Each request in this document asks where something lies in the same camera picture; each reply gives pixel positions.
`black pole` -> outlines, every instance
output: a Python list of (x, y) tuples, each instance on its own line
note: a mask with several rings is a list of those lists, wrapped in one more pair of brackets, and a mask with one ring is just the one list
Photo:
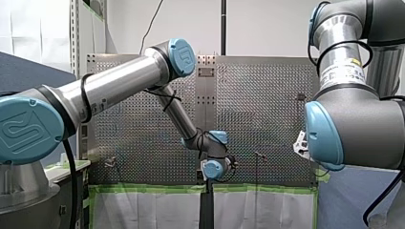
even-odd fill
[(214, 229), (214, 189), (212, 180), (205, 183), (205, 193), (200, 197), (200, 229)]
[(221, 55), (226, 55), (226, 0), (221, 4)]

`cable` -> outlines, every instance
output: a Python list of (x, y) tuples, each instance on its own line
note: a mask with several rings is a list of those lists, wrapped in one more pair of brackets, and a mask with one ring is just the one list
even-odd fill
[(320, 68), (321, 68), (321, 62), (322, 62), (323, 58), (325, 57), (325, 55), (328, 54), (328, 52), (332, 51), (336, 46), (339, 46), (339, 45), (342, 45), (342, 44), (348, 44), (348, 43), (357, 44), (357, 45), (363, 47), (365, 50), (367, 50), (367, 51), (369, 52), (369, 60), (367, 61), (367, 63), (366, 63), (365, 65), (363, 65), (362, 68), (366, 68), (370, 63), (372, 63), (372, 60), (373, 60), (373, 50), (372, 50), (372, 48), (371, 48), (368, 44), (366, 44), (366, 43), (364, 43), (364, 42), (362, 42), (362, 41), (359, 41), (359, 40), (341, 41), (341, 42), (337, 42), (337, 43), (335, 43), (335, 44), (333, 44), (333, 45), (327, 47), (327, 48), (321, 53), (321, 55), (319, 56), (318, 62), (317, 62), (317, 64), (316, 64), (316, 72), (317, 72), (318, 76), (319, 76), (319, 72), (320, 72)]
[(308, 40), (308, 46), (307, 46), (307, 53), (308, 53), (309, 61), (316, 67), (316, 73), (318, 74), (318, 76), (320, 76), (320, 75), (319, 75), (319, 72), (320, 72), (321, 62), (322, 62), (322, 59), (325, 57), (325, 55), (326, 55), (328, 52), (330, 52), (331, 50), (333, 50), (336, 46), (339, 46), (339, 45), (342, 45), (342, 44), (348, 44), (348, 43), (357, 44), (357, 45), (363, 47), (365, 50), (367, 50), (367, 51), (369, 52), (369, 55), (370, 55), (370, 56), (369, 56), (369, 60), (367, 61), (367, 63), (366, 63), (365, 65), (362, 66), (362, 68), (366, 68), (366, 67), (372, 62), (372, 60), (373, 60), (373, 50), (372, 50), (372, 48), (371, 48), (368, 44), (366, 44), (366, 43), (364, 43), (364, 42), (362, 42), (362, 41), (359, 41), (359, 40), (341, 41), (341, 42), (335, 43), (335, 44), (333, 44), (333, 45), (327, 47), (327, 48), (321, 53), (321, 55), (320, 55), (319, 58), (318, 58), (318, 61), (315, 61), (315, 60), (312, 58), (312, 55), (311, 55), (311, 53), (310, 53), (310, 47), (311, 47), (312, 44), (313, 44), (313, 36), (314, 36), (314, 34), (315, 34), (315, 30), (314, 30), (314, 29), (315, 29), (315, 24), (316, 24), (316, 23), (315, 23), (316, 17), (318, 16), (319, 11), (320, 11), (324, 6), (326, 6), (327, 4), (330, 4), (330, 2), (324, 1), (324, 2), (319, 3), (318, 7), (315, 9), (315, 11), (313, 12), (313, 15), (312, 15), (312, 17), (311, 17), (311, 19), (310, 19), (311, 27), (309, 28), (309, 40)]
[[(387, 96), (387, 97), (382, 97), (380, 100), (391, 100), (391, 99), (401, 99), (405, 101), (405, 96), (403, 95), (393, 95), (393, 96)], [(375, 207), (393, 190), (393, 188), (398, 184), (398, 182), (404, 177), (405, 171), (401, 170), (396, 177), (393, 179), (393, 181), (388, 185), (388, 187), (384, 190), (384, 192), (381, 193), (378, 198), (375, 199), (375, 201), (367, 208), (367, 210), (363, 214), (363, 221), (364, 223), (369, 226), (369, 214), (375, 209)]]
[(314, 29), (315, 29), (315, 20), (316, 20), (316, 17), (318, 16), (319, 11), (322, 9), (322, 7), (326, 6), (327, 4), (330, 4), (330, 2), (324, 1), (324, 2), (319, 3), (318, 7), (317, 7), (317, 8), (315, 9), (315, 11), (313, 12), (312, 18), (310, 19), (310, 22), (312, 23), (312, 25), (311, 25), (311, 27), (309, 28), (309, 40), (308, 40), (308, 49), (307, 49), (307, 52), (308, 52), (309, 61), (310, 61), (314, 66), (316, 66), (316, 62), (315, 62), (315, 60), (313, 60), (313, 58), (312, 58), (312, 55), (311, 55), (311, 53), (310, 53), (310, 47), (311, 47), (311, 44), (313, 44), (312, 39), (313, 39), (313, 35), (315, 34), (315, 31), (314, 31)]
[(382, 194), (372, 203), (372, 205), (367, 208), (366, 212), (363, 214), (364, 223), (369, 226), (368, 218), (369, 214), (374, 210), (374, 208), (393, 190), (393, 188), (398, 184), (398, 182), (404, 177), (405, 171), (400, 171), (394, 180), (388, 185), (388, 187), (382, 192)]
[(405, 101), (405, 96), (404, 95), (393, 95), (393, 96), (387, 96), (387, 97), (381, 97), (380, 100), (391, 100), (391, 99), (401, 99), (402, 101)]
[(149, 31), (150, 31), (151, 28), (152, 28), (153, 22), (155, 21), (155, 18), (156, 18), (156, 16), (158, 15), (158, 12), (159, 12), (159, 10), (160, 10), (160, 6), (161, 6), (162, 3), (163, 3), (163, 0), (160, 0), (159, 5), (158, 5), (158, 8), (156, 9), (155, 14), (153, 15), (152, 20), (151, 20), (151, 22), (150, 22), (150, 24), (149, 24), (148, 31), (146, 32), (145, 35), (143, 35), (142, 43), (141, 43), (141, 45), (140, 45), (139, 55), (142, 54), (143, 45), (145, 44), (146, 36), (149, 34)]
[(83, 100), (84, 103), (84, 108), (86, 109), (87, 117), (86, 120), (83, 121), (83, 123), (87, 123), (90, 120), (92, 120), (92, 107), (90, 106), (89, 98), (87, 97), (86, 90), (84, 89), (84, 86), (86, 85), (86, 80), (89, 76), (93, 75), (92, 73), (87, 73), (85, 74), (80, 81), (80, 90), (81, 90), (81, 99)]
[(172, 95), (167, 95), (167, 94), (158, 94), (158, 93), (152, 93), (148, 90), (142, 90), (143, 92), (149, 93), (149, 94), (153, 94), (156, 96), (160, 96), (160, 97), (169, 97), (170, 100), (169, 102), (166, 104), (166, 106), (164, 106), (163, 111), (166, 112), (167, 108), (169, 108), (170, 104), (172, 104), (174, 99), (177, 99), (181, 102), (181, 98), (176, 96), (177, 91), (174, 90)]
[(72, 152), (69, 140), (63, 140), (63, 146), (65, 147), (66, 156), (69, 161), (69, 170), (71, 172), (71, 183), (72, 183), (72, 212), (71, 212), (71, 224), (70, 229), (75, 229), (76, 216), (77, 216), (77, 173), (75, 170), (75, 157)]
[(10, 95), (19, 94), (19, 93), (20, 92), (2, 92), (2, 93), (0, 93), (0, 97), (10, 96)]
[(232, 170), (233, 170), (232, 175), (231, 175), (228, 179), (226, 179), (226, 180), (214, 179), (214, 180), (217, 181), (217, 182), (219, 182), (219, 183), (227, 183), (227, 182), (229, 182), (229, 181), (235, 176), (235, 174), (236, 174), (236, 168), (234, 168), (234, 169), (232, 169)]

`blue end cap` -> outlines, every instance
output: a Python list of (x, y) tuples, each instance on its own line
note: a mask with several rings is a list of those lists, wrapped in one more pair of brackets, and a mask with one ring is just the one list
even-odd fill
[[(224, 144), (224, 145), (227, 144), (227, 142), (228, 142), (227, 132), (225, 132), (225, 131), (210, 131), (209, 133), (214, 135), (216, 138), (218, 138), (218, 140), (220, 140), (222, 142), (222, 144)], [(215, 141), (218, 141), (212, 135), (210, 135), (209, 137), (211, 139), (215, 140)]]
[(307, 103), (305, 108), (310, 156), (316, 161), (342, 164), (344, 157), (342, 141), (330, 115), (316, 101)]
[(216, 160), (208, 160), (204, 167), (203, 173), (207, 178), (221, 178), (224, 173), (224, 168), (220, 162)]
[(41, 100), (0, 99), (0, 163), (28, 164), (50, 154), (63, 139), (59, 113)]
[(191, 46), (183, 39), (170, 39), (169, 59), (176, 74), (186, 77), (194, 72), (196, 56)]

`perforated metal panel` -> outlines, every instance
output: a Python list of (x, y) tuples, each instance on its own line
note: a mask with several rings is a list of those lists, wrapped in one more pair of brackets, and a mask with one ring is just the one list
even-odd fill
[[(316, 82), (305, 58), (217, 58), (217, 125), (228, 132), (229, 153), (240, 162), (233, 182), (309, 186), (314, 181), (292, 143), (303, 130), (304, 104)], [(255, 152), (267, 162), (257, 161)]]
[[(135, 55), (88, 55), (88, 69), (98, 73)], [(171, 83), (194, 119), (194, 76)], [(91, 183), (196, 183), (196, 154), (181, 146), (181, 136), (154, 95), (136, 94), (95, 116), (89, 125), (89, 159), (95, 161)]]
[[(89, 55), (88, 70), (98, 73), (133, 58), (135, 55)], [(229, 153), (240, 163), (231, 182), (310, 186), (314, 177), (308, 161), (292, 152), (292, 143), (303, 129), (304, 104), (318, 89), (308, 60), (198, 59), (198, 75), (172, 85), (190, 117), (203, 119), (194, 120), (197, 126), (228, 132)], [(298, 100), (299, 94), (306, 100)], [(83, 141), (94, 162), (90, 181), (194, 184), (197, 154), (185, 150), (180, 138), (156, 98), (136, 94), (90, 123)], [(266, 155), (268, 161), (256, 161), (255, 152)], [(117, 164), (109, 167), (112, 158)]]

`label sticker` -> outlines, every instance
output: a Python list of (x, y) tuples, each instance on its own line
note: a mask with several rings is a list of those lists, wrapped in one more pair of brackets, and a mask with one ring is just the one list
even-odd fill
[(360, 61), (352, 58), (330, 65), (321, 73), (321, 90), (342, 83), (365, 84), (366, 78), (360, 65)]

